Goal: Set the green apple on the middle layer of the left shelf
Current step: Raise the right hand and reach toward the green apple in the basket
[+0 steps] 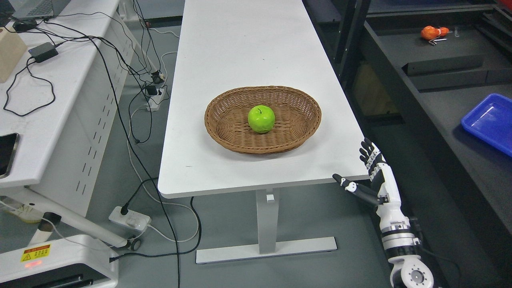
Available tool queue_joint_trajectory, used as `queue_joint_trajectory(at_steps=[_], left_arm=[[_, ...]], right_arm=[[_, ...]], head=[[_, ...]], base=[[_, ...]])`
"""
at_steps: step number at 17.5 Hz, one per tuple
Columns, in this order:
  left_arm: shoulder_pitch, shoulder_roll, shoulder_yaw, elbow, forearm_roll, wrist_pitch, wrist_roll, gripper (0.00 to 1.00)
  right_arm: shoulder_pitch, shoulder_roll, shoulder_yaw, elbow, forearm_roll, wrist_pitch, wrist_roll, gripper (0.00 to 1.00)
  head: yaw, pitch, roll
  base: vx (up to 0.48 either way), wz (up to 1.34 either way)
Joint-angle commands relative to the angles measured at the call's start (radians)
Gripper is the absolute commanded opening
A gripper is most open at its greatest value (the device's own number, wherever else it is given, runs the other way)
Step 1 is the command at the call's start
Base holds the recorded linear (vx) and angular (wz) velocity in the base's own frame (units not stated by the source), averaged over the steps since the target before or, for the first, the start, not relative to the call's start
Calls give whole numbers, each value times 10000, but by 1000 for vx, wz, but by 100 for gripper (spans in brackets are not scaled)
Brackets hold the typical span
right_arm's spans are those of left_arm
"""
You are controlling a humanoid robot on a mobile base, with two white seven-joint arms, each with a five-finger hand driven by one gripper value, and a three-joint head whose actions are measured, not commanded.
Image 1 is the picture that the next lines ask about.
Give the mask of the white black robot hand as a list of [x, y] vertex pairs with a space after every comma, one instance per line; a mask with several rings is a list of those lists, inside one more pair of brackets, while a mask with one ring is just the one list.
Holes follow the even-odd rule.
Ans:
[[383, 233], [410, 228], [408, 217], [402, 213], [402, 199], [391, 166], [369, 138], [364, 138], [361, 146], [360, 160], [368, 170], [370, 187], [338, 174], [333, 174], [332, 177], [344, 191], [376, 207], [376, 214], [380, 217], [379, 227]]

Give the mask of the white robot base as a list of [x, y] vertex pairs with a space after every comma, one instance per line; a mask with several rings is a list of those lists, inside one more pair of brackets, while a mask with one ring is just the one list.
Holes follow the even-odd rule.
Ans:
[[2, 288], [114, 288], [117, 253], [88, 235], [43, 242], [1, 254]]

